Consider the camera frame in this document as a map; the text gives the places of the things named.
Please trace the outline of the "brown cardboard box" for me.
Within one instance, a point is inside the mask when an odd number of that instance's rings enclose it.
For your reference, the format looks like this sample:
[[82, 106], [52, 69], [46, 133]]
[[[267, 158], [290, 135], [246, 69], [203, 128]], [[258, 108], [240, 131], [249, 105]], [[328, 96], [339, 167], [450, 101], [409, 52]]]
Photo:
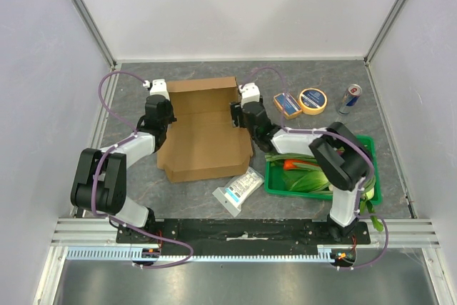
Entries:
[[156, 152], [157, 168], [171, 183], [245, 174], [253, 149], [248, 131], [232, 124], [230, 105], [238, 101], [236, 78], [166, 85], [176, 121]]

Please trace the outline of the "white plastic packet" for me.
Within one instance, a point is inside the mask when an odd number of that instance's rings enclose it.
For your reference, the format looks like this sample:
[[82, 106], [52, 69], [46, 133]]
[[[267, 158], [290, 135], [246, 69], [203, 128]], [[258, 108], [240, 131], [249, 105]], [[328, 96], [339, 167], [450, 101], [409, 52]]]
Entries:
[[223, 187], [218, 187], [213, 195], [233, 217], [237, 217], [241, 213], [242, 204], [263, 182], [263, 176], [248, 167], [245, 174], [232, 178]]

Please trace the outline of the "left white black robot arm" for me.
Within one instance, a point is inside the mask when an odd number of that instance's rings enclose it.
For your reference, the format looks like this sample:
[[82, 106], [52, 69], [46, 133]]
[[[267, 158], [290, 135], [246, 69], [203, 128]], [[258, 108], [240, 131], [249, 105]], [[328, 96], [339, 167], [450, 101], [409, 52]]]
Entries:
[[158, 94], [148, 96], [145, 114], [134, 133], [113, 146], [81, 152], [71, 189], [72, 205], [132, 226], [132, 235], [141, 243], [154, 240], [154, 211], [127, 195], [127, 170], [161, 148], [169, 124], [175, 120], [169, 99]]

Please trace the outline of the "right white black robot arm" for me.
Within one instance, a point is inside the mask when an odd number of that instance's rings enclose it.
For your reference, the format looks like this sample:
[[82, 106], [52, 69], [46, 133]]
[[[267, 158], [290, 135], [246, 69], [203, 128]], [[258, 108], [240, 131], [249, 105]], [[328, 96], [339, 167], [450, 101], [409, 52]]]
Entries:
[[251, 140], [265, 153], [304, 154], [316, 159], [333, 186], [327, 234], [343, 243], [353, 234], [360, 193], [374, 176], [369, 151], [341, 122], [322, 129], [292, 129], [272, 123], [260, 101], [230, 103], [235, 127], [248, 130]]

